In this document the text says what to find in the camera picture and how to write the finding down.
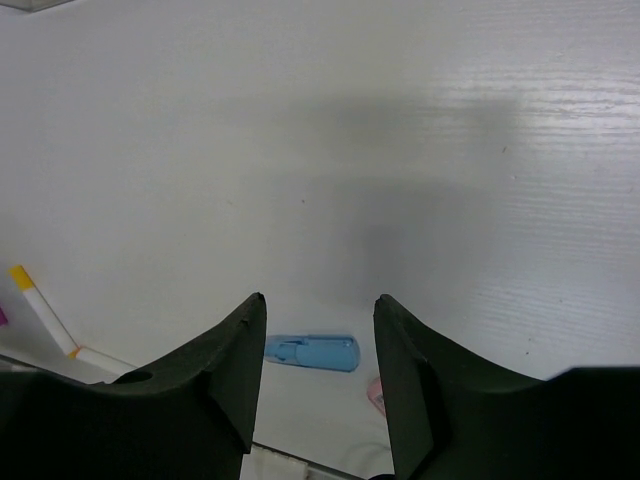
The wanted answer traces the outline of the blue correction tape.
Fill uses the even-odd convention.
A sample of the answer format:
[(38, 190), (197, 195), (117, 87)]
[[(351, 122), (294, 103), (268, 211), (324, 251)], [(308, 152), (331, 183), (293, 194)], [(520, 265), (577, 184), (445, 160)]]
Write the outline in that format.
[(346, 373), (358, 368), (360, 357), (351, 335), (270, 335), (264, 349), (271, 363)]

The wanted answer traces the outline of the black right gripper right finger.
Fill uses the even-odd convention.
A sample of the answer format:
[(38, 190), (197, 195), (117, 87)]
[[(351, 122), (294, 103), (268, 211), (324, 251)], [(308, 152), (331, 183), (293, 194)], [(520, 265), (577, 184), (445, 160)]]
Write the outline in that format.
[(538, 380), (427, 327), (389, 295), (374, 334), (399, 479), (635, 479), (639, 371)]

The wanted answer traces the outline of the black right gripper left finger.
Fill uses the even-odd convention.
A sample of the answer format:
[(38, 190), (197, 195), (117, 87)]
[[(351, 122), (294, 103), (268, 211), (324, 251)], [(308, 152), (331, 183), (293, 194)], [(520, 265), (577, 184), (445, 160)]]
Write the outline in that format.
[(255, 428), (266, 301), (116, 381), (1, 375), (5, 479), (236, 479)]

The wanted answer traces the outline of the white pen orange cap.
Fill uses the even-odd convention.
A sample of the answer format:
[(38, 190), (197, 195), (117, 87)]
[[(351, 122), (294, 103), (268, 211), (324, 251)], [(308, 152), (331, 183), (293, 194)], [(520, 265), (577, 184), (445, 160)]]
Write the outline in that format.
[(92, 365), (116, 376), (125, 375), (136, 369), (134, 365), (84, 346), (71, 351), (68, 354), (68, 357)]

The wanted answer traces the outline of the white pen yellow cap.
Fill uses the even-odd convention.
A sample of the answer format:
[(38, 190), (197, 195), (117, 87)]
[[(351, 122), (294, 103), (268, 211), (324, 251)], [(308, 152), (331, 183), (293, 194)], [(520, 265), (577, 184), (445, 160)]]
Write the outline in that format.
[(74, 358), (79, 346), (72, 339), (24, 267), (22, 265), (11, 267), (9, 275), (59, 349), (67, 357)]

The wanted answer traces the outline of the pink correction tape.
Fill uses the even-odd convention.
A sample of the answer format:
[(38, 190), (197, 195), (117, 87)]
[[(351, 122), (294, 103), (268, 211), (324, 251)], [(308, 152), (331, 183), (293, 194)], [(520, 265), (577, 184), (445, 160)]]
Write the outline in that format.
[(375, 378), (367, 388), (367, 397), (376, 410), (386, 416), (382, 383), (379, 377)]

